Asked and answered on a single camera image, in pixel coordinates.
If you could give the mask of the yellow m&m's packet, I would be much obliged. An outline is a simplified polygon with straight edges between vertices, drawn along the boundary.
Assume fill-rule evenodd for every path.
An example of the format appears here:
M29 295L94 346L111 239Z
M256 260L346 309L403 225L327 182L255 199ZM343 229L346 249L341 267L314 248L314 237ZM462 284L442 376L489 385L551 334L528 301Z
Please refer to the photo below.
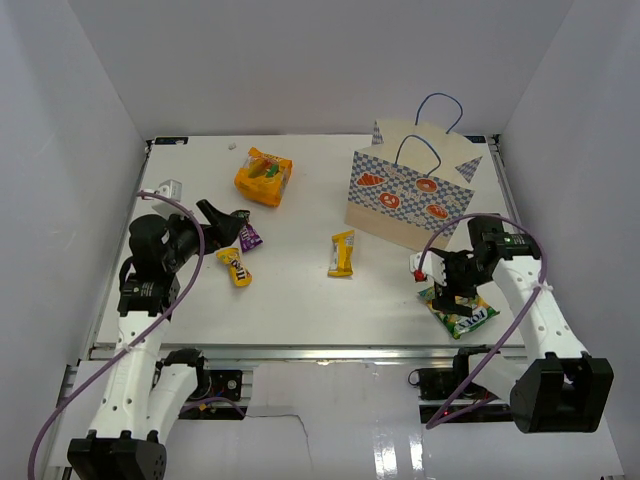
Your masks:
M246 287L252 283L253 277L244 265L238 248L220 249L216 252L216 257L228 268L231 280L236 287Z

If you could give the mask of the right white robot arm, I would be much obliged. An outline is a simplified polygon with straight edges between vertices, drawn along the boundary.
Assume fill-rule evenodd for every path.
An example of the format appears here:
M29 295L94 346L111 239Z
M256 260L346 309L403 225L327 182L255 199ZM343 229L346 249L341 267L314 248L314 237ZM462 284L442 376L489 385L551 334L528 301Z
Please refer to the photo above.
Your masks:
M486 390L504 401L523 433L593 433L600 424L614 373L576 337L547 282L542 245L524 227L505 231L509 219L475 213L463 217L471 247L458 252L427 244L413 255L416 281L434 283L433 306L444 313L471 314L457 303L480 286L499 287L515 317L493 347L460 350L451 374L453 392L428 420L436 426L473 411L451 411L459 396L472 399Z

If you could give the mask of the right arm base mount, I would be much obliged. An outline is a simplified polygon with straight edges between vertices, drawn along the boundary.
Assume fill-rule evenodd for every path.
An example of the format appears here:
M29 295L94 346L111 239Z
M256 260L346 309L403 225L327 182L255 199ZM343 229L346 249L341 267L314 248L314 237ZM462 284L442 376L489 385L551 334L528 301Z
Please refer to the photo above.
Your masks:
M456 376L451 368L420 368L412 370L407 377L408 384L419 391L419 411L421 422L426 424L457 388ZM443 414L450 416L469 405L477 404L488 398L490 393L483 387L471 383L458 399ZM483 405L473 412L451 420L451 423L510 422L509 407L494 401Z

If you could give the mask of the orange mango gummy bag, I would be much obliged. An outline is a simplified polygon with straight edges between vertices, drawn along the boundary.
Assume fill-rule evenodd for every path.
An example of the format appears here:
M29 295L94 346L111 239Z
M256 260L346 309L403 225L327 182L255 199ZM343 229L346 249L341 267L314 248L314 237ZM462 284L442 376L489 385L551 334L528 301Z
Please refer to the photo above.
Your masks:
M234 178L234 185L248 200L278 207L292 171L292 160L252 147L248 151L246 162Z

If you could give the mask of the green fox's candy bag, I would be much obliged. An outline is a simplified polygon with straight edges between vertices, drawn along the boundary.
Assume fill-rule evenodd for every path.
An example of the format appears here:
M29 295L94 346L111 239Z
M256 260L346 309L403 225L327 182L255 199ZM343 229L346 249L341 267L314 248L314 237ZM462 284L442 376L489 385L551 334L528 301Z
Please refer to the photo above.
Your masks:
M481 328L487 321L500 314L498 310L489 305L479 295L472 298L455 297L457 305L471 309L471 317L461 316L456 313L442 313L436 310L433 307L433 300L435 298L435 289L433 286L419 291L418 297L455 340L459 340L463 335Z

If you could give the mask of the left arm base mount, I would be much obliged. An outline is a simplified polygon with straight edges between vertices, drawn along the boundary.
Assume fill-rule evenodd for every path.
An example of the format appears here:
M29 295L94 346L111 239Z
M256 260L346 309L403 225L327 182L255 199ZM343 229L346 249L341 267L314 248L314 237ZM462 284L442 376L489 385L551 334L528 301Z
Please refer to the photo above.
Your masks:
M239 407L242 386L241 370L205 370L183 409L188 411L218 406Z

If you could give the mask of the purple m&m's packet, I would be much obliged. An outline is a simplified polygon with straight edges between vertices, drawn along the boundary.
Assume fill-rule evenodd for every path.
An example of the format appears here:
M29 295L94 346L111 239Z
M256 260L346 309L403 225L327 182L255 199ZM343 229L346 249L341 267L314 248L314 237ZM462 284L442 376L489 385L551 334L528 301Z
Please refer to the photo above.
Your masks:
M239 232L240 246L243 253L254 250L263 244L263 240L254 227L247 223Z

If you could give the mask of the yellow snack bar packet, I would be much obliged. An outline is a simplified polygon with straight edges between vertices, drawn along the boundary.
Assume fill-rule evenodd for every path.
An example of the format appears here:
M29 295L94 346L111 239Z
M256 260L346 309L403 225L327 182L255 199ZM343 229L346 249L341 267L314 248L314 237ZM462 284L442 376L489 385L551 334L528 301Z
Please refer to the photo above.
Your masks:
M350 277L353 275L352 253L355 231L349 230L332 236L333 257L328 269L330 277Z

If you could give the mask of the white front cover sheet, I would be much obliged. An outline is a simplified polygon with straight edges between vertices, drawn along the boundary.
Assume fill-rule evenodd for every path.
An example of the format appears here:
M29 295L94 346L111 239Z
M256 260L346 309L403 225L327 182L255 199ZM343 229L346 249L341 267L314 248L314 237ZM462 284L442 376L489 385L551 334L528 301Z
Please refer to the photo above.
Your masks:
M508 422L426 429L406 365L265 363L243 420L180 420L170 479L599 479L623 469L606 425L521 433Z

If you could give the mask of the blue checkered paper bag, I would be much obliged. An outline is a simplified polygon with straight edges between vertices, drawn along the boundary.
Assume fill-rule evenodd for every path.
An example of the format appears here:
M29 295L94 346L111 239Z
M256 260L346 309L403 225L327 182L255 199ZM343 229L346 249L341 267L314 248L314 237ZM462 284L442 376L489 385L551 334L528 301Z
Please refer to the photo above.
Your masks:
M427 101L443 97L458 108L445 128L420 120ZM420 250L446 222L464 215L475 195L472 180L483 158L455 132L462 104L434 92L412 120L378 119L371 145L354 151L345 223L394 244Z

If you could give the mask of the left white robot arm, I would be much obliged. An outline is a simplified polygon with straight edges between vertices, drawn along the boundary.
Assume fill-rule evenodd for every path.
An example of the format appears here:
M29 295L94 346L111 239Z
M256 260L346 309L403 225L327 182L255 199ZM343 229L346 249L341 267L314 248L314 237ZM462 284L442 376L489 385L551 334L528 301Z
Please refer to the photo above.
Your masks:
M171 317L188 289L179 270L190 260L231 246L246 226L243 213L222 213L202 199L199 223L178 202L169 214L145 214L129 226L130 255L119 273L118 336L109 376L87 434L71 440L67 459L81 479L161 479L166 439L189 398L205 396L211 374L200 350L160 355Z

